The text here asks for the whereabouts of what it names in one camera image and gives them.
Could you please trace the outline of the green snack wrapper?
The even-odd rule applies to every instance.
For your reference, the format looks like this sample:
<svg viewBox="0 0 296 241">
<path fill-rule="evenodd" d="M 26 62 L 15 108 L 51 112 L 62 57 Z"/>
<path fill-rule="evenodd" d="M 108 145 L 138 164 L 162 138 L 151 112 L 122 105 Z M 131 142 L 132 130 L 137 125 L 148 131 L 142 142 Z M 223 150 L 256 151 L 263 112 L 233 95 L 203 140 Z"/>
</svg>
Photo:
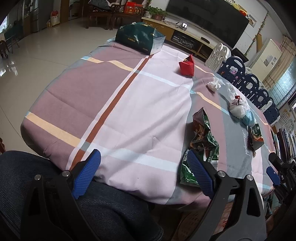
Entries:
<svg viewBox="0 0 296 241">
<path fill-rule="evenodd" d="M 194 137 L 181 161 L 180 183 L 198 187 L 197 179 L 187 161 L 188 152 L 195 150 L 199 160 L 211 163 L 215 169 L 218 169 L 219 161 L 219 144 L 211 133 L 210 121 L 203 108 L 193 114 L 193 133 Z"/>
</svg>

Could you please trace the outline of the green brown snack pouch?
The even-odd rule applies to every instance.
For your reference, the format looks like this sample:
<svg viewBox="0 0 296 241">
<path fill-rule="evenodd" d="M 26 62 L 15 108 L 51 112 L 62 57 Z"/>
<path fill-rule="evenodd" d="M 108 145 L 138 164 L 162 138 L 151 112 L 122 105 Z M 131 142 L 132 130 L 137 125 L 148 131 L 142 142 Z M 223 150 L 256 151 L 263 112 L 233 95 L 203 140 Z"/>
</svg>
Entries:
<svg viewBox="0 0 296 241">
<path fill-rule="evenodd" d="M 264 144 L 264 139 L 261 134 L 260 126 L 256 123 L 254 126 L 247 127 L 247 148 L 252 152 L 252 156 L 256 156 L 256 150 L 261 148 Z"/>
</svg>

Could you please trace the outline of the light blue face mask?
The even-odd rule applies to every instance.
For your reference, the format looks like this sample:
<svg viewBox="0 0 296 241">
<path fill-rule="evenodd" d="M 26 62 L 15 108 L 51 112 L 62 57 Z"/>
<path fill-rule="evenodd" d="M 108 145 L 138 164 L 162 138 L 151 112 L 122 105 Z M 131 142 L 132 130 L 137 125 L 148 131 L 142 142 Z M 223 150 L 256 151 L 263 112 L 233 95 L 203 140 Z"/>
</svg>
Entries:
<svg viewBox="0 0 296 241">
<path fill-rule="evenodd" d="M 245 116 L 242 118 L 242 122 L 246 126 L 250 127 L 253 127 L 257 123 L 254 113 L 250 109 L 246 110 Z"/>
</svg>

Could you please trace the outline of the white plastic bag wad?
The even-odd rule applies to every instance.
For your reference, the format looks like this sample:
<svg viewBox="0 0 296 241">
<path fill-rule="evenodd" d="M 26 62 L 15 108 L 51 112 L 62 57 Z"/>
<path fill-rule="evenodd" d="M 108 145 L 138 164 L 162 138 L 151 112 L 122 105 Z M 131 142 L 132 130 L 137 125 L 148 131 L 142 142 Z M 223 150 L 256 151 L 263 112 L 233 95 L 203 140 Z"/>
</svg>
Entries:
<svg viewBox="0 0 296 241">
<path fill-rule="evenodd" d="M 226 83 L 226 88 L 230 113 L 236 118 L 244 118 L 247 110 L 247 102 L 236 93 L 234 86 L 231 83 Z"/>
</svg>

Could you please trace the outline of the white tissue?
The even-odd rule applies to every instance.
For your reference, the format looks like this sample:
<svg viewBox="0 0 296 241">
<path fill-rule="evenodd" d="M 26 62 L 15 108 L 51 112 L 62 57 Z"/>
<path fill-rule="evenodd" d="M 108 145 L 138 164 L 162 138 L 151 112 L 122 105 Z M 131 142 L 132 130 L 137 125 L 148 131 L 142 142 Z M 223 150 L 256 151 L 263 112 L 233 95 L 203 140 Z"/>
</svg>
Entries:
<svg viewBox="0 0 296 241">
<path fill-rule="evenodd" d="M 225 85 L 225 83 L 223 82 L 222 79 L 220 79 L 218 77 L 213 77 L 212 80 L 206 84 L 206 86 L 208 87 L 208 89 L 211 90 L 212 92 L 216 92 L 223 85 Z"/>
</svg>

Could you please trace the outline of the red paper bag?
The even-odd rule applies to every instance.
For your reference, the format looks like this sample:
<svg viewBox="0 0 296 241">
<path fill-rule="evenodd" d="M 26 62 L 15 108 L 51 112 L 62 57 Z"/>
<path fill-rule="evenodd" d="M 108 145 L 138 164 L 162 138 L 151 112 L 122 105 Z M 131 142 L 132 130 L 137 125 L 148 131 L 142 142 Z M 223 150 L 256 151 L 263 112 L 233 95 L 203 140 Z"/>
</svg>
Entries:
<svg viewBox="0 0 296 241">
<path fill-rule="evenodd" d="M 193 55 L 189 55 L 186 59 L 179 62 L 180 66 L 180 73 L 183 76 L 193 77 L 194 76 L 194 69 L 195 69 L 195 62 Z"/>
</svg>

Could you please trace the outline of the stack of books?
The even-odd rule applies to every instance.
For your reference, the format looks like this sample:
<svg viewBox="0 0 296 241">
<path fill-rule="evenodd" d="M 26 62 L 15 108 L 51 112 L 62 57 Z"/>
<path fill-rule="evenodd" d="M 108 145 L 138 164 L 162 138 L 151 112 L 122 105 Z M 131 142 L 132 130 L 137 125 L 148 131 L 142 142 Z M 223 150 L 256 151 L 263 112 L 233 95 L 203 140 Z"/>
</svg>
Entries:
<svg viewBox="0 0 296 241">
<path fill-rule="evenodd" d="M 272 128 L 273 145 L 278 157 L 284 162 L 295 162 L 295 132 L 285 128 Z"/>
</svg>

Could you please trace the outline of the person's dark jeans leg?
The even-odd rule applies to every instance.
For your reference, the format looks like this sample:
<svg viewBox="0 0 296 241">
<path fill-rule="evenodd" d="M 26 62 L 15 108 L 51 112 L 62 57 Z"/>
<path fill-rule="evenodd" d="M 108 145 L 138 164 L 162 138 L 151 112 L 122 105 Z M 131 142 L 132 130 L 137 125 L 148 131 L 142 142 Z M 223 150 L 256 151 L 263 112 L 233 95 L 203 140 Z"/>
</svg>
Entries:
<svg viewBox="0 0 296 241">
<path fill-rule="evenodd" d="M 72 195 L 72 170 L 21 151 L 1 154 L 1 240 L 161 240 L 139 198 L 92 179 Z"/>
</svg>

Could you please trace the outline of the plaid tablecloth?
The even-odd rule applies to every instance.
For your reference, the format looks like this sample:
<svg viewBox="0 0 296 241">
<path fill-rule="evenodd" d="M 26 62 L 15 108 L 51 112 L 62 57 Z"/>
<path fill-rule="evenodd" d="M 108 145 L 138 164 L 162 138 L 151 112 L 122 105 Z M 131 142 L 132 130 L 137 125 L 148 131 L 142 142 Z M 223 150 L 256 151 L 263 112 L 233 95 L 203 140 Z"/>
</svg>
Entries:
<svg viewBox="0 0 296 241">
<path fill-rule="evenodd" d="M 193 114 L 203 109 L 219 144 L 218 169 L 231 177 L 254 177 L 259 192 L 273 190 L 266 174 L 274 151 L 271 128 L 252 103 L 264 144 L 247 149 L 247 129 L 228 110 L 227 87 L 210 92 L 210 69 L 195 65 L 180 75 L 187 54 L 163 45 L 149 56 L 114 41 L 83 56 L 54 79 L 21 124 L 26 144 L 62 170 L 97 149 L 95 179 L 146 201 L 207 205 L 197 187 L 179 182 L 182 157 L 194 137 Z"/>
</svg>

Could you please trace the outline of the blue white baby fence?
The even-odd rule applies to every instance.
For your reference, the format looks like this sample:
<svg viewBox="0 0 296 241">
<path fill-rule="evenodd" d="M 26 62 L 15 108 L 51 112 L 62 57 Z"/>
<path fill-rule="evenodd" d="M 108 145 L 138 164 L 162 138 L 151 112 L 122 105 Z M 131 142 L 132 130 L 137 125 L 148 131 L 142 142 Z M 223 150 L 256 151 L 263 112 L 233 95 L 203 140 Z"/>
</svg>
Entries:
<svg viewBox="0 0 296 241">
<path fill-rule="evenodd" d="M 267 122 L 272 126 L 280 120 L 280 111 L 259 78 L 245 66 L 245 60 L 239 50 L 230 51 L 226 45 L 219 43 L 207 58 L 205 66 L 242 92 L 263 112 Z"/>
</svg>

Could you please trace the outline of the beige curtain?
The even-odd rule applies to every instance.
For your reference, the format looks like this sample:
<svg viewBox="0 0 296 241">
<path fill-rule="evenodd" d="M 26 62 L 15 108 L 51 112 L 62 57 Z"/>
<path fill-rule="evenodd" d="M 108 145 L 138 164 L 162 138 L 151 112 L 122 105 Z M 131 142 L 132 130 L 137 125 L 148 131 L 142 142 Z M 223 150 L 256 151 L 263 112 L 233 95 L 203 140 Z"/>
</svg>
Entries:
<svg viewBox="0 0 296 241">
<path fill-rule="evenodd" d="M 279 81 L 282 75 L 295 57 L 295 43 L 286 35 L 283 35 L 283 41 L 281 43 L 282 54 L 277 61 L 275 67 L 263 80 L 263 85 L 267 90 L 270 90 Z"/>
</svg>

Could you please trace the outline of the wooden tv cabinet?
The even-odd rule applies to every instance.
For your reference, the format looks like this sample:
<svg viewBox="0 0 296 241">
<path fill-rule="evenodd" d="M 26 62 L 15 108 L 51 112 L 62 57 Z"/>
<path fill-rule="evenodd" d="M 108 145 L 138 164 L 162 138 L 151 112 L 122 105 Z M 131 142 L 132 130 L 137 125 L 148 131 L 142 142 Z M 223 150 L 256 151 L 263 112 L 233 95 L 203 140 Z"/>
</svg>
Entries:
<svg viewBox="0 0 296 241">
<path fill-rule="evenodd" d="M 174 43 L 206 61 L 214 50 L 214 46 L 188 31 L 181 30 L 173 24 L 142 17 L 142 21 L 165 35 L 168 42 Z"/>
</svg>

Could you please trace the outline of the large black television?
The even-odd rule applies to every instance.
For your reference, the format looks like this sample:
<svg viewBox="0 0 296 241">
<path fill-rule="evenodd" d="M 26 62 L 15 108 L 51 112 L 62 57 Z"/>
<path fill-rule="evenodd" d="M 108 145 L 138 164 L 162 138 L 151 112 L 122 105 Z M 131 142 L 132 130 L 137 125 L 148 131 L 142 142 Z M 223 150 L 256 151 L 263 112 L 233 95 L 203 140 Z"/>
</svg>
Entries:
<svg viewBox="0 0 296 241">
<path fill-rule="evenodd" d="M 224 0 L 174 0 L 166 11 L 189 20 L 233 48 L 243 34 L 248 19 Z"/>
</svg>

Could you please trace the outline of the red gift box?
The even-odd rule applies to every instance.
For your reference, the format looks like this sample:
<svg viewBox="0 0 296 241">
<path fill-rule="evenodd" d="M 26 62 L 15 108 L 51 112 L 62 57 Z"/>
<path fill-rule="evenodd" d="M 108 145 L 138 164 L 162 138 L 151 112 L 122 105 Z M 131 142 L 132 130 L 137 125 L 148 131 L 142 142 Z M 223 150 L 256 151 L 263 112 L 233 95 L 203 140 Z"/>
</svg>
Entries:
<svg viewBox="0 0 296 241">
<path fill-rule="evenodd" d="M 140 15 L 144 9 L 142 4 L 127 1 L 124 7 L 124 13 L 127 15 Z"/>
</svg>

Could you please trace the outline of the potted green plant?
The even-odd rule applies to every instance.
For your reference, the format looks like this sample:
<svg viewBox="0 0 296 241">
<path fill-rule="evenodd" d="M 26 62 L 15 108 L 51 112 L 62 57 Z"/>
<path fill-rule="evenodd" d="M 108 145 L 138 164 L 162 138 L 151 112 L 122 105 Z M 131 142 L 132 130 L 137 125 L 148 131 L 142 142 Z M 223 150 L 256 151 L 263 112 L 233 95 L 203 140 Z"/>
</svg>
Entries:
<svg viewBox="0 0 296 241">
<path fill-rule="evenodd" d="M 148 6 L 147 11 L 151 15 L 152 19 L 158 20 L 158 21 L 162 21 L 167 15 L 165 10 L 160 9 L 158 7 Z"/>
</svg>

